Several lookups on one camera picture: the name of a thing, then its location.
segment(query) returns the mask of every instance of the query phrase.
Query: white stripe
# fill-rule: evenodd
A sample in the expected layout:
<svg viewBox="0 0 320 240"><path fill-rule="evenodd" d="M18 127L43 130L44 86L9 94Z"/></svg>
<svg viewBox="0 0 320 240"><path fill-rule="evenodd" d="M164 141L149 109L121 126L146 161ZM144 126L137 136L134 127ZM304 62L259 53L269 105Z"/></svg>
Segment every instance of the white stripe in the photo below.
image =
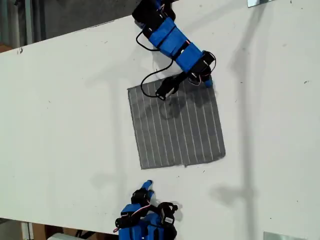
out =
<svg viewBox="0 0 320 240"><path fill-rule="evenodd" d="M148 94L150 94L149 84L147 84L146 87L148 88ZM153 120L153 126L154 126L155 140L156 140L156 145L158 147L158 153L159 153L159 157L160 157L160 164L161 164L161 167L162 167L162 160L161 160L161 154L160 154L157 131L156 131L156 123L155 123L155 119L154 119L154 111L152 110L152 106L151 106L151 97L149 97L149 98L150 98L150 108L151 108L151 114L152 114L152 120Z"/></svg>
<svg viewBox="0 0 320 240"><path fill-rule="evenodd" d="M208 95L209 95L209 98L210 98L210 105L211 105L211 110L212 110L212 117L213 117L213 123L214 123L215 137L216 137L216 142L218 143L218 149L219 149L219 153L220 153L220 144L219 144L219 140L218 140L218 133L217 133L217 128L216 128L214 108L213 108L213 106L212 106L212 99L211 99L210 92L209 92L209 89L208 89L208 88L206 89L206 91L208 92Z"/></svg>
<svg viewBox="0 0 320 240"><path fill-rule="evenodd" d="M166 117L166 124L168 125L168 132L169 132L170 143L171 143L171 148L172 148L173 161L174 161L174 163L176 163L174 146L172 146L172 139L171 139L171 133L170 133L170 128L169 128L169 121L168 121L166 103L164 102L163 105L164 105L164 111L165 111L165 117Z"/></svg>
<svg viewBox="0 0 320 240"><path fill-rule="evenodd" d="M138 138L138 133L136 131L136 121L135 121L135 115L134 115L134 105L132 103L132 97L131 97L131 92L130 92L130 101L131 101L131 107L132 107L132 120L133 120L133 125L134 125L134 133L136 135L136 143L138 145L138 152L139 152L139 157L141 157L141 151L140 151L140 146L139 146L139 138Z"/></svg>
<svg viewBox="0 0 320 240"><path fill-rule="evenodd" d="M145 114L145 119L146 119L146 126L148 128L148 133L149 133L149 137L150 137L150 144L151 144L154 166L156 166L154 147L152 146L152 141L151 141L151 134L150 134L150 130L149 130L149 123L148 123L148 118L147 118L147 111L146 111L146 104L145 104L145 96L144 95L142 95L142 100L143 100L144 114Z"/></svg>
<svg viewBox="0 0 320 240"><path fill-rule="evenodd" d="M163 145L164 145L164 150L165 150L165 155L166 155L166 161L168 162L168 165L169 165L169 159L168 159L167 148L166 148L166 143L165 143L165 136L164 136L164 131L162 129L162 124L161 124L160 108L159 108L159 104L158 104L158 99L156 99L156 105L159 110L159 120L160 120L160 126L161 126L161 131L162 131L162 138L163 138Z"/></svg>
<svg viewBox="0 0 320 240"><path fill-rule="evenodd" d="M198 115L197 115L196 97L195 97L195 93L192 93L192 94L193 94L193 103L194 103L194 111L195 111L196 124L198 125L199 135L200 135L200 143L201 143L201 148L202 148L203 161L206 162L205 151L204 151L204 146L203 146L203 144L202 144L200 126L199 126Z"/></svg>
<svg viewBox="0 0 320 240"><path fill-rule="evenodd" d="M190 115L189 115L189 109L188 109L188 101L187 101L187 93L186 93L186 88L185 88L185 81L182 82L182 85L183 85L184 92L185 92L185 106L186 106L186 111L188 113L188 119L189 119L189 124L190 124L191 137L192 137L192 143L193 143L193 148L194 148L194 156L195 156L195 159L196 159L196 163L199 163L198 162L198 158L197 158L194 135L193 135L192 128L191 128L191 121L190 121Z"/></svg>
<svg viewBox="0 0 320 240"><path fill-rule="evenodd" d="M182 110L180 107L180 102L179 102L179 95L178 95L178 91L176 92L176 95L178 96L178 105L179 105L179 109L180 111ZM186 149L186 154L188 155L188 159L189 159L189 163L190 163L190 157L189 157L189 151L188 151L188 146L187 146L187 139L186 139L186 134L185 134L185 128L184 128L184 122L182 121L182 115L181 115L181 125L182 125L182 131L183 131L183 136L184 136L184 142L185 142L185 149Z"/></svg>
<svg viewBox="0 0 320 240"><path fill-rule="evenodd" d="M201 94L201 92L200 92L200 98L201 98L201 106L202 106L203 115L204 115L204 122L205 122L205 127L206 127L206 133L207 133L207 135L208 135L208 140L209 140L211 157L212 157L212 160L213 160L213 159L214 159L214 155L213 155L212 149L211 149L211 141L210 141L209 130L208 130L208 125L207 125L207 119L206 119L206 113L205 113L205 107L204 107L204 102L203 102L203 100L202 100L202 94Z"/></svg>
<svg viewBox="0 0 320 240"><path fill-rule="evenodd" d="M178 147L179 147L179 152L180 152L180 157L181 157L181 164L182 164L183 163L183 161L182 161L182 153L181 153L181 148L180 148L180 143L179 143L179 136L178 136L175 116L173 116L173 122L174 122L174 128L175 128L175 133L176 133L176 141L178 142Z"/></svg>
<svg viewBox="0 0 320 240"><path fill-rule="evenodd" d="M143 143L144 143L144 148L145 148L146 162L148 163L148 168L149 168L150 167L149 160L148 160L149 158L148 158L147 146L146 146L146 141L145 141L145 134L144 134L144 131L142 130L142 121L141 121L141 118L140 118L140 108L139 108L139 103L138 103L137 88L135 88L135 95L136 95L136 102L137 102L137 106L138 106L138 113L139 113L141 132L142 132L142 137L143 137Z"/></svg>

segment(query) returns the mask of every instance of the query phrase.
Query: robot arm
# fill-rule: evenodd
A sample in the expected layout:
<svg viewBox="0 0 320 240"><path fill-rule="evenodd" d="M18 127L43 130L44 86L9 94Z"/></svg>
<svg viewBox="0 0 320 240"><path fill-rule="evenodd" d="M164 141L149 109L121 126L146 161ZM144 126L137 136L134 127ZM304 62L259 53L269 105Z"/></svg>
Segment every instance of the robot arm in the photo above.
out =
<svg viewBox="0 0 320 240"><path fill-rule="evenodd" d="M166 2L160 2L160 0L142 0L133 11L132 16L141 26L141 34L156 49L143 47L149 51L160 51L171 58L171 64L175 61L182 69L182 73L177 77L165 79L156 91L155 96L148 97L166 100L167 97L178 90L179 84L185 79L189 79L194 85L200 85L203 82L207 87L212 86L212 70L210 65L216 61L215 56L208 51L201 51L177 28L174 23L176 15L171 9L170 4L168 4L168 0Z"/></svg>
<svg viewBox="0 0 320 240"><path fill-rule="evenodd" d="M162 202L158 207L150 204L154 193L149 189L152 181L146 181L136 190L128 204L121 211L121 217L115 220L119 230L119 240L173 240L177 235L174 227L174 213L178 206L171 202Z"/></svg>

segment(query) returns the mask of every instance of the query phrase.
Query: white tabletop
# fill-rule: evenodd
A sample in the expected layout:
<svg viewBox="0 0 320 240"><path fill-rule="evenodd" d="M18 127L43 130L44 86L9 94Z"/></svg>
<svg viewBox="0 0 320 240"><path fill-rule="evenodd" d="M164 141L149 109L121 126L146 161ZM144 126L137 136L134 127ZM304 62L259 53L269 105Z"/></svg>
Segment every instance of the white tabletop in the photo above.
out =
<svg viewBox="0 0 320 240"><path fill-rule="evenodd" d="M152 179L180 206L178 240L318 240L319 9L174 4L177 26L217 57L226 156L204 165L140 168L127 88L170 60L136 44L131 16L0 54L0 217L111 233Z"/></svg>

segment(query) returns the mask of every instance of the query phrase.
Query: floor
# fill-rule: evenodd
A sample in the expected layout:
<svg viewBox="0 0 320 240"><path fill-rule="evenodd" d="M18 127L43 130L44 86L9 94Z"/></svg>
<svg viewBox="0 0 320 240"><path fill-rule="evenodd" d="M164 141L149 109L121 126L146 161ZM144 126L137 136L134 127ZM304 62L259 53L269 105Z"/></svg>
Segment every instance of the floor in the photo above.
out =
<svg viewBox="0 0 320 240"><path fill-rule="evenodd" d="M46 38L106 23L131 15L140 0L46 0Z"/></svg>
<svg viewBox="0 0 320 240"><path fill-rule="evenodd" d="M0 224L0 239L22 240L21 222L10 220Z"/></svg>

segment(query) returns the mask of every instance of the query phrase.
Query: striped cloth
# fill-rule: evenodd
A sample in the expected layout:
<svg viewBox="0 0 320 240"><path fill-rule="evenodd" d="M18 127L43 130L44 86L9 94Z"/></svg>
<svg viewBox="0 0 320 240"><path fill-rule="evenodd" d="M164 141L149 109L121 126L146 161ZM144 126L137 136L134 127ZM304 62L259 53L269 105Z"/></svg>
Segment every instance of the striped cloth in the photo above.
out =
<svg viewBox="0 0 320 240"><path fill-rule="evenodd" d="M154 95L162 80L143 85ZM225 156L213 89L187 81L166 101L128 89L133 128L142 169L210 163Z"/></svg>

